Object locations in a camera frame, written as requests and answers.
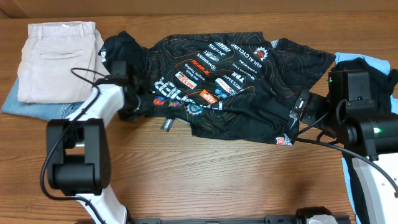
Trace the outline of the black printed cycling jersey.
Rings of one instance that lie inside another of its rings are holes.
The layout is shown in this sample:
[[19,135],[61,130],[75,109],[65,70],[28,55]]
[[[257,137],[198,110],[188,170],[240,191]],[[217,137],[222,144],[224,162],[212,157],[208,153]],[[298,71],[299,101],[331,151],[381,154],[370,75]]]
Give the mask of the black printed cycling jersey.
[[175,34],[153,47],[127,32],[105,40],[107,70],[129,67],[132,95],[122,119],[166,117],[187,122],[194,136],[291,146],[299,123],[290,116],[335,60],[331,53],[262,32]]

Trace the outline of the folded blue jeans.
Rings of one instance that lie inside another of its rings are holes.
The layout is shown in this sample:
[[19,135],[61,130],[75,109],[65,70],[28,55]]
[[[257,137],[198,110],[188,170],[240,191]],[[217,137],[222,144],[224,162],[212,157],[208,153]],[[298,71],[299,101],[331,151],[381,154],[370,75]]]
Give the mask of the folded blue jeans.
[[3,113],[49,121],[51,119],[65,119],[83,104],[82,102],[61,104],[23,103],[17,99],[18,89],[19,79],[17,78],[1,108]]

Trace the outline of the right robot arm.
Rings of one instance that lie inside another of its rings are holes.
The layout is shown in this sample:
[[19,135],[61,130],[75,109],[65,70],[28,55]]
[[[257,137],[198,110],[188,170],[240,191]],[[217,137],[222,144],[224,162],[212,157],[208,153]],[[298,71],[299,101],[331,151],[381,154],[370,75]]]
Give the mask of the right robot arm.
[[368,223],[397,223],[397,115],[377,114],[365,70],[331,72],[328,96],[301,92],[290,115],[333,138],[361,194]]

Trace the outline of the plain black shirt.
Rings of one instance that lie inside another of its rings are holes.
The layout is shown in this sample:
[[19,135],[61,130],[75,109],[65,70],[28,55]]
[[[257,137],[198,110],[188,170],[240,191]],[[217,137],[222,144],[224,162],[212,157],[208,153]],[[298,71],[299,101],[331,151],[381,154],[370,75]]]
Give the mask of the plain black shirt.
[[[394,92],[395,85],[397,84],[397,72],[389,72],[388,75],[381,73],[379,70],[368,65],[363,59],[357,58],[350,61],[340,62],[336,64],[333,71],[340,70],[367,70],[371,78],[371,91],[372,97],[377,100],[377,112],[381,114],[391,113],[388,109],[391,109],[391,104],[388,102],[388,93]],[[348,164],[352,165],[352,157],[344,154],[343,158],[348,160]],[[366,207],[366,201],[363,195],[363,190],[355,172],[353,165],[349,169],[349,173],[354,175],[354,180],[351,181],[354,186],[352,187],[352,193],[354,196],[354,204],[356,205],[356,211],[359,212],[361,223],[369,223],[369,216]]]

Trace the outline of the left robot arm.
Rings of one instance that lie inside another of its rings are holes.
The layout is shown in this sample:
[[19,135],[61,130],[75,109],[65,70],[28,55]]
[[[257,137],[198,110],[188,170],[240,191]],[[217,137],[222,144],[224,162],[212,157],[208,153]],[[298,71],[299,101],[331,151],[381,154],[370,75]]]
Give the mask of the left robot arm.
[[141,99],[132,65],[116,60],[109,69],[108,75],[91,82],[91,95],[74,113],[48,122],[40,188],[51,200],[79,202],[93,223],[132,223],[110,185],[106,127],[115,114],[134,120]]

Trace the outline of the light blue shirt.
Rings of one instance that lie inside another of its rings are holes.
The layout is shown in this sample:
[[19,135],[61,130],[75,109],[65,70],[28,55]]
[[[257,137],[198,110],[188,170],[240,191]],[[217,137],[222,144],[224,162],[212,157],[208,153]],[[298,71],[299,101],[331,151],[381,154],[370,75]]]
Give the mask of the light blue shirt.
[[[368,65],[371,67],[379,70],[381,73],[388,75],[391,66],[390,63],[387,60],[381,60],[378,58],[370,57],[367,55],[361,55],[361,54],[349,54],[349,53],[340,53],[337,52],[335,58],[335,63],[338,64],[340,62],[345,62],[345,61],[350,61],[354,60],[357,58],[363,59]],[[388,112],[392,112],[397,114],[397,98],[393,98],[392,93],[388,93],[389,95],[389,100],[388,102],[391,104],[391,109],[388,109]],[[346,158],[342,158],[342,165],[343,165],[343,173],[344,173],[344,178],[345,178],[345,184],[346,184],[346,189],[349,197],[349,202],[351,204],[351,207],[354,211],[354,217],[356,220],[357,224],[361,224],[361,219],[358,216],[359,212],[356,211],[356,205],[354,204],[354,196],[352,193],[352,187],[354,184],[351,183],[352,180],[354,180],[354,175],[349,173],[349,169],[352,168],[351,164],[348,164],[348,160]]]

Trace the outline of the folded beige pants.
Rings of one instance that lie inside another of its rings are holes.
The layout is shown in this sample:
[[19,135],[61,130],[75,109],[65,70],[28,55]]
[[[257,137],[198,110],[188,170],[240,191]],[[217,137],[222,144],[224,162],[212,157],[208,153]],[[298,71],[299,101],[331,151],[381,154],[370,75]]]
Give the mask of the folded beige pants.
[[107,75],[99,55],[103,46],[95,22],[28,25],[17,71],[17,99],[24,103],[74,103],[88,99],[91,84]]

